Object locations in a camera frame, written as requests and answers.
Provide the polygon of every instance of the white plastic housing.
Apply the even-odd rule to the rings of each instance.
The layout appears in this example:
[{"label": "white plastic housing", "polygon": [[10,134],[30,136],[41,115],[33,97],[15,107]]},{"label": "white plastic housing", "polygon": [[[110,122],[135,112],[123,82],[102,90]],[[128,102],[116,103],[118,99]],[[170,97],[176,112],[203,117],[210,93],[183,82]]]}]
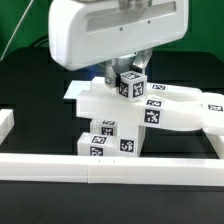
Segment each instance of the white plastic housing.
[{"label": "white plastic housing", "polygon": [[162,45],[184,36],[188,0],[153,0],[121,11],[119,0],[54,0],[49,12],[50,52],[69,70]]}]

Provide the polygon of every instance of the black table surface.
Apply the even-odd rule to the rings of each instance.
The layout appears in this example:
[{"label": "black table surface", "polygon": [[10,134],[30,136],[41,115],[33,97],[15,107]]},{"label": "black table surface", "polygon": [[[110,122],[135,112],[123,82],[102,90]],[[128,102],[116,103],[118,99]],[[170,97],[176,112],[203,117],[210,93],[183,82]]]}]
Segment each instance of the black table surface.
[{"label": "black table surface", "polygon": [[[0,63],[0,109],[15,127],[1,152],[76,155],[89,131],[63,96],[71,80],[103,76],[100,66],[66,71],[47,48],[21,48]],[[154,52],[152,82],[224,94],[224,64],[195,52]],[[218,158],[204,133],[147,128],[141,156]],[[224,223],[224,188],[157,185],[0,182],[0,223]]]}]

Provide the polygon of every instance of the white block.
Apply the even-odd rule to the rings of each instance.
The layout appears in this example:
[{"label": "white block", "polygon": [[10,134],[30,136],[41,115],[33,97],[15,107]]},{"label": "white block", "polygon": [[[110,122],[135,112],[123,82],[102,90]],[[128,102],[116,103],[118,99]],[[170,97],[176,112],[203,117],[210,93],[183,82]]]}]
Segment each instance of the white block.
[{"label": "white block", "polygon": [[201,90],[182,86],[147,83],[147,94],[156,95],[173,101],[200,101]]},{"label": "white block", "polygon": [[129,103],[118,95],[83,91],[77,98],[77,116],[132,124],[142,123],[141,102]]},{"label": "white block", "polygon": [[224,185],[218,159],[126,158],[125,164],[126,184]]},{"label": "white block", "polygon": [[90,123],[90,133],[117,136],[117,122],[107,120],[92,120]]},{"label": "white block", "polygon": [[124,158],[99,158],[90,160],[88,183],[125,183]]},{"label": "white block", "polygon": [[91,81],[91,91],[111,93],[114,95],[117,94],[116,88],[111,89],[105,85],[104,77],[97,77],[97,76]]},{"label": "white block", "polygon": [[0,154],[0,180],[88,182],[88,157]]},{"label": "white block", "polygon": [[142,125],[174,131],[194,131],[202,128],[202,111],[202,107],[194,103],[147,98]]},{"label": "white block", "polygon": [[201,94],[202,104],[206,103],[224,103],[224,96],[217,93],[202,93]]},{"label": "white block", "polygon": [[120,74],[120,86],[117,93],[128,101],[135,101],[146,96],[147,76],[128,71]]},{"label": "white block", "polygon": [[203,131],[224,135],[224,101],[204,101]]},{"label": "white block", "polygon": [[145,139],[145,127],[121,123],[119,125],[117,156],[139,157]]},{"label": "white block", "polygon": [[117,138],[114,136],[84,132],[77,144],[79,156],[116,156]]},{"label": "white block", "polygon": [[64,99],[77,99],[83,90],[90,90],[90,81],[72,81],[65,93]]},{"label": "white block", "polygon": [[224,159],[224,136],[206,133],[212,147],[220,159]]},{"label": "white block", "polygon": [[4,141],[14,126],[13,110],[0,111],[0,144]]},{"label": "white block", "polygon": [[130,103],[109,93],[83,91],[77,99],[77,116],[175,131],[202,128],[203,109],[198,104],[164,100],[162,107],[152,107],[146,102]]}]

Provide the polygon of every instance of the cable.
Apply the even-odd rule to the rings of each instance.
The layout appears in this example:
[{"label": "cable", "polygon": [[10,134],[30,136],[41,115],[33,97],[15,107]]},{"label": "cable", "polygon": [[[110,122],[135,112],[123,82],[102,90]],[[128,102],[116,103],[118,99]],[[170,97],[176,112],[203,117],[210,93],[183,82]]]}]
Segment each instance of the cable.
[{"label": "cable", "polygon": [[29,47],[35,47],[36,44],[41,44],[40,42],[42,41],[48,41],[48,35],[45,35],[43,37],[38,38],[37,40],[35,40],[32,44],[30,44]]},{"label": "cable", "polygon": [[28,4],[26,10],[24,11],[24,13],[23,13],[23,15],[22,15],[20,21],[18,22],[18,24],[17,24],[17,26],[16,26],[16,28],[15,28],[15,30],[14,30],[14,32],[13,32],[11,38],[9,39],[9,41],[8,41],[6,47],[5,47],[5,50],[3,51],[3,54],[2,54],[2,56],[1,56],[0,61],[2,61],[2,60],[4,59],[6,52],[8,51],[8,49],[9,49],[9,47],[10,47],[10,45],[11,45],[11,43],[12,43],[12,41],[13,41],[13,39],[14,39],[14,37],[15,37],[17,31],[18,31],[18,29],[20,28],[20,25],[22,24],[23,20],[25,19],[26,15],[27,15],[27,13],[29,12],[29,10],[30,10],[31,6],[33,5],[34,1],[35,1],[35,0],[30,0],[30,3]]}]

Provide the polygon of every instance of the marker cube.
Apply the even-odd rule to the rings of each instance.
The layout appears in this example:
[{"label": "marker cube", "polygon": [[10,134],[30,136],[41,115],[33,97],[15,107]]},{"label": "marker cube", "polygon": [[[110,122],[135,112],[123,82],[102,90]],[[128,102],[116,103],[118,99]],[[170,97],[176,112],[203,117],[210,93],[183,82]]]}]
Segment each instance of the marker cube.
[{"label": "marker cube", "polygon": [[116,156],[117,138],[83,133],[78,140],[79,156]]},{"label": "marker cube", "polygon": [[144,98],[147,88],[147,77],[141,73],[129,71],[122,73],[118,94],[128,101]]},{"label": "marker cube", "polygon": [[90,132],[100,135],[117,136],[117,122],[107,120],[92,120]]}]

